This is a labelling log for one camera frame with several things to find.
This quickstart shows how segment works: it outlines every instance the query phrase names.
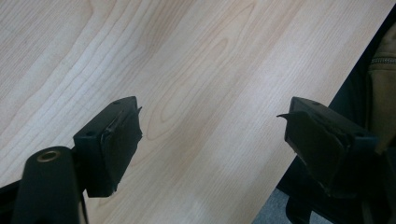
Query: black plastic part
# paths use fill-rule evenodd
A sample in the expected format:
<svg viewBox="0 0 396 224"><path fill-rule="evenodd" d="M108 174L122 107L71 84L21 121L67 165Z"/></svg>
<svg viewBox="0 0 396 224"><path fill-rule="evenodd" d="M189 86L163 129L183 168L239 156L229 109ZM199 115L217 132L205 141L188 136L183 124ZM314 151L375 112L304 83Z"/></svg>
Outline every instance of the black plastic part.
<svg viewBox="0 0 396 224"><path fill-rule="evenodd" d="M286 204L286 216L292 224L309 224L312 210L294 198L289 198Z"/></svg>
<svg viewBox="0 0 396 224"><path fill-rule="evenodd" d="M354 197L375 161L377 138L328 107L293 97L285 141L333 197Z"/></svg>
<svg viewBox="0 0 396 224"><path fill-rule="evenodd" d="M108 197L117 190L142 138L139 111L134 96L120 99L74 136L77 159L82 166L79 182L89 197Z"/></svg>
<svg viewBox="0 0 396 224"><path fill-rule="evenodd" d="M87 223L71 150L50 147L24 167L11 223Z"/></svg>
<svg viewBox="0 0 396 224"><path fill-rule="evenodd" d="M21 181L0 188L0 223L10 223Z"/></svg>

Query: wooden table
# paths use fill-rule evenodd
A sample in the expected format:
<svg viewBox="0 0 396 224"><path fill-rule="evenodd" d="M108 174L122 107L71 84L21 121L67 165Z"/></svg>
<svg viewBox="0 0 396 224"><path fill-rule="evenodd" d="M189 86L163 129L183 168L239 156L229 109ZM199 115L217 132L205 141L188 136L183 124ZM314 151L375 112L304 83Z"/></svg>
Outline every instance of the wooden table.
<svg viewBox="0 0 396 224"><path fill-rule="evenodd" d="M249 223L294 95L328 104L393 0L1 1L0 184L135 95L144 133L91 223Z"/></svg>

